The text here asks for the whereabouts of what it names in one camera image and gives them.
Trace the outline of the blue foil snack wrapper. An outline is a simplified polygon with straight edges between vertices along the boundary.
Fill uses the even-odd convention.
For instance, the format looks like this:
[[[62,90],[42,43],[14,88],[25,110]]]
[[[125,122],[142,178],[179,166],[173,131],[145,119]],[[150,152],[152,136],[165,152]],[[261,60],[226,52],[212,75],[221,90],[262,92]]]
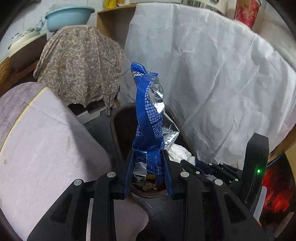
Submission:
[[[131,63],[130,70],[137,87],[133,174],[137,185],[158,189],[165,179],[162,151],[170,149],[179,135],[179,129],[165,113],[164,91],[158,73],[149,72],[136,62]]]

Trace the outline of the black trash bin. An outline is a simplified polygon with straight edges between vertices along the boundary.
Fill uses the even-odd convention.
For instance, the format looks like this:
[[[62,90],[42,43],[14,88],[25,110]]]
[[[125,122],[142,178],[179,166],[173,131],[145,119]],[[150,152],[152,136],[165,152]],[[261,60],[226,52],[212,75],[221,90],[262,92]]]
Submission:
[[[175,140],[175,144],[183,146],[191,154],[195,155],[193,146],[188,142],[188,138],[169,106],[165,106],[165,113],[171,118],[180,131]],[[135,139],[137,131],[135,104],[132,103],[119,108],[111,118],[110,128],[117,154],[116,162],[125,162],[129,152],[132,150],[132,142]],[[143,191],[138,185],[132,183],[130,185],[130,192],[142,198],[157,198],[167,194],[165,183],[162,183],[158,189],[152,188],[147,191]]]

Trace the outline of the white sheet cover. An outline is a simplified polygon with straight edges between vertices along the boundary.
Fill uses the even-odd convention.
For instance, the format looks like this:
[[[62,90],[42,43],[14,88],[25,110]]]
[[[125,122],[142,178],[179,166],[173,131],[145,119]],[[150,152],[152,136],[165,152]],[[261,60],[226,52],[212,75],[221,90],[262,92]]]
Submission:
[[[135,101],[130,64],[159,75],[196,156],[243,167],[254,133],[280,144],[295,125],[295,39],[267,5],[252,31],[215,12],[179,4],[136,7],[118,99]]]

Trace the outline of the floral patterned cloth cover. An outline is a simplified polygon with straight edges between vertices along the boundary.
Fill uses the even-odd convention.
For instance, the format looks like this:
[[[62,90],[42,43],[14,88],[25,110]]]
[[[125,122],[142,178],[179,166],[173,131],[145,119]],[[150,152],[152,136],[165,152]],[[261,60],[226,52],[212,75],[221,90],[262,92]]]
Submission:
[[[66,26],[44,46],[33,77],[67,105],[102,100],[110,115],[124,57],[120,45],[94,26]]]

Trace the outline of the red paper cup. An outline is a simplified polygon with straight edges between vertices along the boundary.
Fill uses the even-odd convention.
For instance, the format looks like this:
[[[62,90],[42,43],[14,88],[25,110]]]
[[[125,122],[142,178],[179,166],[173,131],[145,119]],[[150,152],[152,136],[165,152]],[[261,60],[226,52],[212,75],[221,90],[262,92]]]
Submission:
[[[260,7],[261,1],[259,0],[237,0],[233,20],[252,29]]]

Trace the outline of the brown white rice cooker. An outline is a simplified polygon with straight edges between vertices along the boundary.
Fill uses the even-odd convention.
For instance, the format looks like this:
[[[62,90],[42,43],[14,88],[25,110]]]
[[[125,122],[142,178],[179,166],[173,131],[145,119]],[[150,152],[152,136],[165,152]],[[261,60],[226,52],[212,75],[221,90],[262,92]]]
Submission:
[[[9,61],[12,68],[19,72],[39,59],[47,42],[47,34],[33,31],[25,34],[11,44]]]

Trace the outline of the light blue plastic basin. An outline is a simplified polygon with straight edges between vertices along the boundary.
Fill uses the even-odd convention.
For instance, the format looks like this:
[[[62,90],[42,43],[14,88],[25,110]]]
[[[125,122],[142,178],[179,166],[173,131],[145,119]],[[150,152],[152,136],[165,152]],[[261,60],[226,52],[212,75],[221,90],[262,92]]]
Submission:
[[[88,6],[65,6],[52,10],[45,15],[47,29],[56,32],[66,26],[86,25],[94,12],[95,9]]]

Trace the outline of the wooden shelf cabinet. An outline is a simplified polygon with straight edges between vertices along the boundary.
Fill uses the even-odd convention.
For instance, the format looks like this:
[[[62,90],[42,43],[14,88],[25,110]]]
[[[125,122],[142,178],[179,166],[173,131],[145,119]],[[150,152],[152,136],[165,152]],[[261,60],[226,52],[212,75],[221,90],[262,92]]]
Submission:
[[[97,12],[96,27],[100,33],[116,41],[124,49],[136,7],[136,4],[128,4]]]

